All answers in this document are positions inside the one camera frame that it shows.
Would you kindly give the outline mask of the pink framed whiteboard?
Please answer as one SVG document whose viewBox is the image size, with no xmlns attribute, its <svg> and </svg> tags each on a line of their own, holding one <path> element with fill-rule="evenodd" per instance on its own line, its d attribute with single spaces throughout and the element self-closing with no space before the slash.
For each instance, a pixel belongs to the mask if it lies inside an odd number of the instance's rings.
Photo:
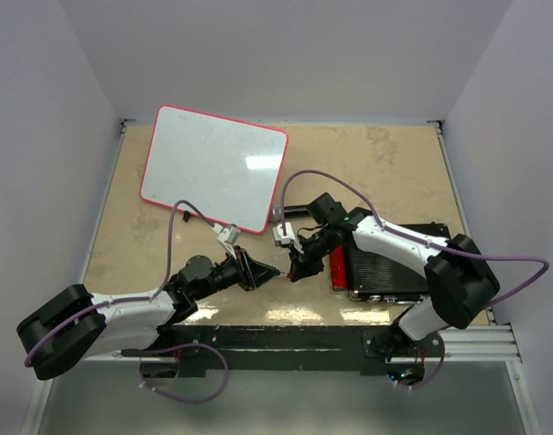
<svg viewBox="0 0 553 435">
<path fill-rule="evenodd" d="M 275 127 L 163 105 L 140 196 L 163 207 L 186 199 L 218 223 L 259 234 L 267 227 L 288 142 Z"/>
</svg>

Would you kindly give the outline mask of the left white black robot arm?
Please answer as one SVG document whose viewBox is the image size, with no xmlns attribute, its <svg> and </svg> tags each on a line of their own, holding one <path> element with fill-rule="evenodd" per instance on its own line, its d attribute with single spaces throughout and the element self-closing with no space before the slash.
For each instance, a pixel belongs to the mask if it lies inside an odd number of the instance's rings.
<svg viewBox="0 0 553 435">
<path fill-rule="evenodd" d="M 193 256 L 163 287 L 145 293 L 93 294 L 70 285 L 17 326 L 24 364 L 45 381 L 103 353 L 147 349 L 164 355 L 174 344 L 166 327 L 195 314 L 199 300 L 234 285 L 254 291 L 280 274 L 238 246 L 220 263 Z"/>
</svg>

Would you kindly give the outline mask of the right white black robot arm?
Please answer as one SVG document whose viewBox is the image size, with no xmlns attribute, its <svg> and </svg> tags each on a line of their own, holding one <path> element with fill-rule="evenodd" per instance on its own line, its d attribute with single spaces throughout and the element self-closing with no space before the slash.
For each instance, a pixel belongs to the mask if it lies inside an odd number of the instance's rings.
<svg viewBox="0 0 553 435">
<path fill-rule="evenodd" d="M 311 237 L 297 235 L 285 221 L 273 229 L 276 245 L 289 251 L 291 281 L 321 273 L 324 257 L 347 243 L 425 279 L 428 297 L 371 341 L 374 352 L 386 359 L 397 353 L 412 355 L 423 339 L 444 328 L 466 328 L 500 290 L 498 279 L 467 236 L 427 236 L 375 217 L 365 208 L 347 211 L 327 193 L 311 202 L 308 211 L 320 227 Z"/>
</svg>

